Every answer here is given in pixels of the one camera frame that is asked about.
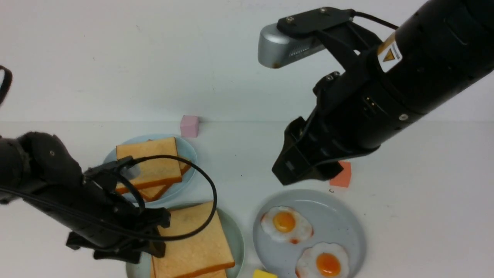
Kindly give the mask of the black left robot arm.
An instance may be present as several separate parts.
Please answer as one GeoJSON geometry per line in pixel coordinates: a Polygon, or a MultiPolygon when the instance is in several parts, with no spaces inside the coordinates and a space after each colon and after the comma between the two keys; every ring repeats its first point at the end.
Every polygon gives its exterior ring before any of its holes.
{"type": "Polygon", "coordinates": [[[116,192],[130,166],[126,157],[83,171],[55,135],[1,137],[1,204],[22,199],[69,228],[67,247],[91,249],[95,260],[137,264],[143,252],[162,258],[164,241],[149,237],[159,235],[159,226],[169,227],[171,215],[136,207],[116,192]]]}

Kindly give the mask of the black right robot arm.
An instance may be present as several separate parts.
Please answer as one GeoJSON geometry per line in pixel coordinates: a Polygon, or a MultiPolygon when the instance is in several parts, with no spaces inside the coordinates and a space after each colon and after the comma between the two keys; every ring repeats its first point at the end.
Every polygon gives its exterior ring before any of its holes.
{"type": "Polygon", "coordinates": [[[307,119],[285,129],[272,172],[282,185],[328,181],[340,161],[388,139],[493,72],[493,1],[429,0],[402,25],[321,7],[261,30],[258,61],[282,68],[327,50],[343,67],[314,86],[307,119]]]}

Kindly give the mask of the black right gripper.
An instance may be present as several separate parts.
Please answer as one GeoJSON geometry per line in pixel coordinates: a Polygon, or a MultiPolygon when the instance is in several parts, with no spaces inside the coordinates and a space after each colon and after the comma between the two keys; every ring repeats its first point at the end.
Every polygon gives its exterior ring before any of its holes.
{"type": "Polygon", "coordinates": [[[367,156],[409,126],[403,107],[383,84],[377,58],[364,55],[344,74],[316,83],[316,106],[307,119],[285,129],[272,172],[282,185],[328,181],[342,171],[339,161],[367,156]]]}

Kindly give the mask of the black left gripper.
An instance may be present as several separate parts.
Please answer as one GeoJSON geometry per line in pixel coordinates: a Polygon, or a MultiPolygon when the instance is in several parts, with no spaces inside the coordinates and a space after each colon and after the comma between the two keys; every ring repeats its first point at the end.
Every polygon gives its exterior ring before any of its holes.
{"type": "Polygon", "coordinates": [[[167,228],[171,223],[171,213],[165,208],[146,208],[138,216],[126,217],[123,223],[85,215],[75,218],[81,226],[72,227],[66,246],[91,249],[95,260],[137,264],[143,253],[165,256],[166,243],[159,237],[159,227],[167,228]]]}

